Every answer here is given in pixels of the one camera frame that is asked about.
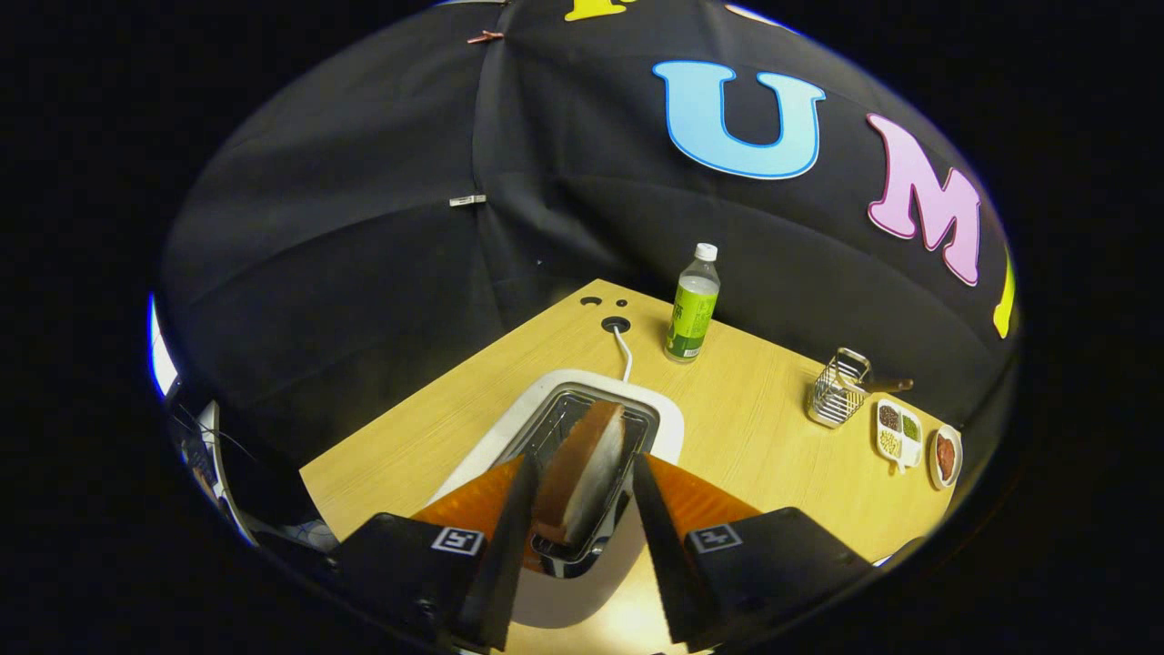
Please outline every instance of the wooden handle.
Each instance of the wooden handle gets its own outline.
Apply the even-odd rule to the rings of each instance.
[[[875,394],[879,392],[883,393],[895,393],[895,392],[908,392],[914,389],[914,382],[909,378],[901,380],[879,380],[876,383],[870,383],[866,385],[860,385],[865,393]]]

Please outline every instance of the white cable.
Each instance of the white cable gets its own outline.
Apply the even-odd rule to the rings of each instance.
[[[634,356],[631,355],[631,349],[626,348],[626,342],[623,341],[623,336],[618,334],[618,325],[611,325],[615,330],[615,339],[618,340],[618,346],[623,347],[623,353],[626,354],[626,371],[623,372],[623,382],[627,383],[631,379],[631,365],[634,364]]]

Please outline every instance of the toast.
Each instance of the toast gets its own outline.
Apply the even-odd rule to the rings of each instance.
[[[595,401],[574,425],[541,475],[533,501],[534,534],[576,546],[602,515],[623,454],[625,407]]]

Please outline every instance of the yellow letter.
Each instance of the yellow letter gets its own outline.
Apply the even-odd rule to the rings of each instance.
[[[583,19],[592,19],[596,16],[622,14],[625,10],[626,7],[623,7],[622,5],[613,5],[610,0],[574,0],[574,10],[566,14],[566,20],[581,21]]]
[[[1007,280],[1002,283],[1002,297],[994,306],[994,329],[999,337],[1007,339],[1010,332],[1010,308],[1015,304],[1015,270],[1010,264],[1010,251],[1007,250]]]

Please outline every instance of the table grommet hole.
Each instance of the table grommet hole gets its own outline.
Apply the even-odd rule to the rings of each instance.
[[[602,329],[611,335],[615,334],[615,326],[618,326],[618,332],[624,335],[631,330],[631,321],[622,315],[608,315],[602,319]]]

